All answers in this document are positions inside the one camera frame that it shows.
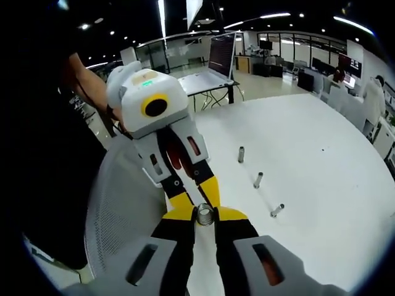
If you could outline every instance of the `green light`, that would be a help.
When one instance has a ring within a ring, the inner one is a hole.
[[[143,86],[148,86],[148,85],[150,85],[150,84],[152,84],[152,80],[143,82]]]

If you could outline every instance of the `black shirt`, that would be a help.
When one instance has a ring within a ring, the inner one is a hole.
[[[71,268],[86,264],[83,235],[89,190],[106,153],[61,98],[62,68],[77,52],[68,12],[47,7],[20,32],[19,87],[12,100],[14,210],[23,233]]]

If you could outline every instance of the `black ceiling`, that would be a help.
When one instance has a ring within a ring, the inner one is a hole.
[[[67,2],[68,13],[76,26],[82,23],[92,24],[88,30],[82,32],[80,55],[85,64],[105,61],[114,54],[119,58],[119,51],[128,46],[162,37],[157,0],[67,0]],[[365,48],[380,57],[386,54],[393,55],[395,52],[390,38],[393,32],[388,32],[388,28],[391,27],[388,23],[391,8],[383,6],[389,4],[375,6],[371,5],[370,1],[220,0],[219,2],[224,8],[222,14],[225,25],[259,18],[266,14],[291,13],[290,17],[251,20],[233,27],[233,30],[251,30],[253,27],[254,31],[294,30],[328,35],[341,40],[359,38],[359,42]],[[186,1],[165,0],[165,10],[167,35],[186,32]],[[304,18],[299,17],[300,13],[304,14]],[[343,16],[368,27],[375,32],[376,38],[358,28],[335,21],[334,15]],[[94,21],[100,17],[104,20],[95,24]],[[205,18],[214,18],[208,0],[205,1],[204,8],[198,15],[198,19]],[[198,28],[196,23],[191,29],[214,30],[218,26],[218,22],[213,22]],[[115,31],[115,34],[110,35],[110,31]]]

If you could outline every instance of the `metal cylinder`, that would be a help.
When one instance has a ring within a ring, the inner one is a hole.
[[[239,158],[238,158],[239,163],[243,163],[244,162],[244,147],[241,146],[239,148]]]
[[[258,189],[258,188],[259,188],[259,184],[260,184],[260,182],[261,182],[263,176],[264,176],[264,174],[260,171],[260,172],[258,173],[258,177],[257,177],[256,181],[254,182],[254,188],[255,188],[255,189]]]
[[[196,221],[201,226],[208,226],[214,222],[214,211],[210,205],[201,203],[197,206]]]
[[[272,218],[276,218],[276,217],[277,217],[277,214],[278,214],[279,212],[281,212],[284,208],[285,208],[284,204],[281,203],[277,208],[274,209],[274,211],[270,212],[270,216],[271,216]]]

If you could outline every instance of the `white table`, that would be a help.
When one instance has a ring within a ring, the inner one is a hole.
[[[343,116],[298,94],[207,110],[196,114],[196,123],[222,205],[247,214],[260,235],[302,259],[308,275],[351,290],[375,268],[395,229],[395,183],[374,147]],[[237,162],[239,146],[246,150],[243,164]],[[252,183],[259,171],[264,178],[257,190]],[[189,191],[199,203],[199,193]],[[269,217],[280,203],[285,209]],[[197,228],[192,296],[223,294],[213,233]]]

